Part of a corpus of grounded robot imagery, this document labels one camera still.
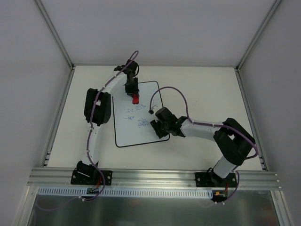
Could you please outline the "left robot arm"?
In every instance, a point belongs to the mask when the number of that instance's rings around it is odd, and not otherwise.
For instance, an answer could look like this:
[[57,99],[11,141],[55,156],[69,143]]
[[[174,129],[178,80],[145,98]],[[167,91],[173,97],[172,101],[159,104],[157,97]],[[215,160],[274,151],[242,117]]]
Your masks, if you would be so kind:
[[75,185],[97,185],[103,183],[98,169],[98,155],[101,133],[111,117],[111,99],[115,91],[123,90],[131,97],[133,104],[139,103],[139,65],[128,60],[125,65],[114,68],[112,78],[100,89],[89,88],[86,94],[84,116],[87,121],[87,144],[81,160],[72,173],[71,183]]

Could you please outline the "red whiteboard eraser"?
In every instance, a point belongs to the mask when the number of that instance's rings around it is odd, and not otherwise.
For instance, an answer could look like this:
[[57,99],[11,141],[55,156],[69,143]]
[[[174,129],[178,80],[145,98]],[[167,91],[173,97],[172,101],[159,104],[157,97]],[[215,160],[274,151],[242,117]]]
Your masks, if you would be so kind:
[[134,105],[139,104],[139,97],[137,96],[137,93],[133,94],[133,97],[132,97],[132,98],[133,98],[133,99],[132,99],[132,103],[133,103]]

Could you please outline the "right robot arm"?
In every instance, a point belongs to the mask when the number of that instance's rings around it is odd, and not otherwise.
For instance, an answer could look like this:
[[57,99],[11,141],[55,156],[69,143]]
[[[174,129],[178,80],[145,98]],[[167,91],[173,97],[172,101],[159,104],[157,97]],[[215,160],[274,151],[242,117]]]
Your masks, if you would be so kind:
[[177,118],[166,108],[151,108],[156,119],[150,122],[158,138],[167,135],[174,137],[198,137],[216,143],[222,157],[205,175],[196,181],[205,186],[221,187],[227,176],[242,163],[250,159],[252,149],[256,150],[254,138],[233,118],[221,123],[193,121],[187,116]]

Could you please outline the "white whiteboard black frame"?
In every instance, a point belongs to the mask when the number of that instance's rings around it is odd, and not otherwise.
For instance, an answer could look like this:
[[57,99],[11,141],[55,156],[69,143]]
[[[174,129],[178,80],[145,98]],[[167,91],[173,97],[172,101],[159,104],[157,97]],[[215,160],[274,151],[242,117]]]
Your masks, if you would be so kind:
[[157,81],[138,83],[139,103],[134,105],[125,88],[117,90],[112,97],[115,143],[119,148],[167,141],[170,136],[158,138],[150,122],[155,119],[149,114],[152,94],[159,89]]

